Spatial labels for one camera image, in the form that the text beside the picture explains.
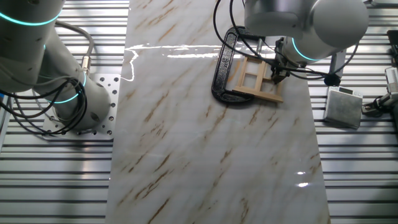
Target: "marble surface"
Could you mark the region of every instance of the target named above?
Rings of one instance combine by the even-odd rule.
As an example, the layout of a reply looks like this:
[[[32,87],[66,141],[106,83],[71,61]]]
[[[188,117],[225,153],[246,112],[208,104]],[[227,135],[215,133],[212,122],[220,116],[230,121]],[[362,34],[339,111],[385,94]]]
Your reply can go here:
[[[329,223],[307,82],[286,79],[279,105],[217,102],[214,5],[131,1],[106,223]]]

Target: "silver metal block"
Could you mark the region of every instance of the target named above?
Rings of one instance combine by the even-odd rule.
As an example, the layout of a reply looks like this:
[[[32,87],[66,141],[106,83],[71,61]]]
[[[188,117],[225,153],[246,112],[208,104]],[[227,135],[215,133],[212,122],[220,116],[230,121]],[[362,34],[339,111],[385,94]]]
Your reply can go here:
[[[119,100],[119,89],[121,76],[117,74],[91,74],[90,78],[101,85],[103,85],[106,91],[109,93],[111,98],[111,109],[109,110],[106,119],[104,119],[99,125],[95,126],[91,130],[74,132],[70,131],[65,135],[58,136],[44,136],[49,141],[63,141],[63,140],[113,140],[115,127],[116,127],[116,114],[118,111],[118,100]],[[55,116],[53,110],[48,112],[50,116]],[[45,130],[58,130],[63,127],[62,123],[51,121],[48,117],[44,120]]]
[[[362,94],[341,86],[329,87],[325,121],[358,129],[361,125]]]

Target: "slotted metal table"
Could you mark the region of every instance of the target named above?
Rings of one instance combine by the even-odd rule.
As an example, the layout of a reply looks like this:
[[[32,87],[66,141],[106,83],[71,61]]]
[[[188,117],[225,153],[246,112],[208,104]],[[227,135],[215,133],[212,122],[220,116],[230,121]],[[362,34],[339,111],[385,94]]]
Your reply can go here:
[[[59,19],[82,27],[95,40],[91,72],[121,73],[128,12],[128,0],[67,1]],[[369,8],[369,13],[369,29],[341,82],[360,91],[365,103],[387,93],[386,32],[398,29],[398,9]],[[88,46],[85,38],[61,27],[57,32],[80,62]],[[329,62],[312,68],[328,71]],[[325,126],[327,87],[322,81],[309,86],[331,223],[398,223],[398,140],[392,117],[363,117],[356,131]],[[23,107],[27,114],[39,110],[29,101]],[[1,132],[0,223],[104,223],[113,144],[48,143],[13,119],[7,121]],[[43,121],[40,117],[35,123]]]

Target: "metal bracket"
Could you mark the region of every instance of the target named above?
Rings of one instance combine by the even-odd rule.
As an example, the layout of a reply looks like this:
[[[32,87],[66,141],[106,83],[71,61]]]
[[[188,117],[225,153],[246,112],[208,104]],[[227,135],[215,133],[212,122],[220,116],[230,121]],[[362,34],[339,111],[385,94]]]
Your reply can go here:
[[[114,138],[116,128],[116,115],[118,111],[119,89],[121,76],[117,74],[91,74],[90,78],[94,82],[102,84],[111,98],[111,108],[106,119],[91,130],[73,132],[70,131],[65,135],[59,136],[44,136],[49,141],[64,141],[64,140],[81,140],[81,141],[112,141]],[[53,110],[48,112],[50,116],[54,116]],[[48,117],[44,119],[45,130],[54,130],[62,128],[62,123],[50,120]]]
[[[341,68],[346,61],[347,49],[342,50],[331,56],[329,73],[333,73],[337,69]],[[336,75],[328,75],[325,77],[324,82],[327,86],[339,86],[341,78],[343,77],[344,69],[340,70]]]

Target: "metal base plate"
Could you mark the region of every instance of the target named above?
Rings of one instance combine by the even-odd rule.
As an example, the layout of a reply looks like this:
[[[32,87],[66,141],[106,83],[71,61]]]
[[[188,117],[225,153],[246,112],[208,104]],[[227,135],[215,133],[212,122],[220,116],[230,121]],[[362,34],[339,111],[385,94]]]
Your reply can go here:
[[[89,140],[103,140],[103,141],[111,141],[114,138],[114,130],[116,127],[116,115],[118,111],[118,100],[119,100],[119,89],[121,76],[117,74],[90,74],[90,78],[94,82],[98,82],[103,85],[106,91],[109,93],[109,97],[111,98],[111,108],[109,113],[99,125],[95,126],[91,130],[74,132],[70,131],[65,135],[58,136],[44,136],[46,140],[49,141],[64,141],[64,140],[81,140],[81,141],[89,141]],[[49,110],[47,113],[49,116],[55,116],[53,110]],[[63,124],[51,121],[48,117],[45,117],[44,120],[44,129],[45,130],[57,130],[63,128]]]

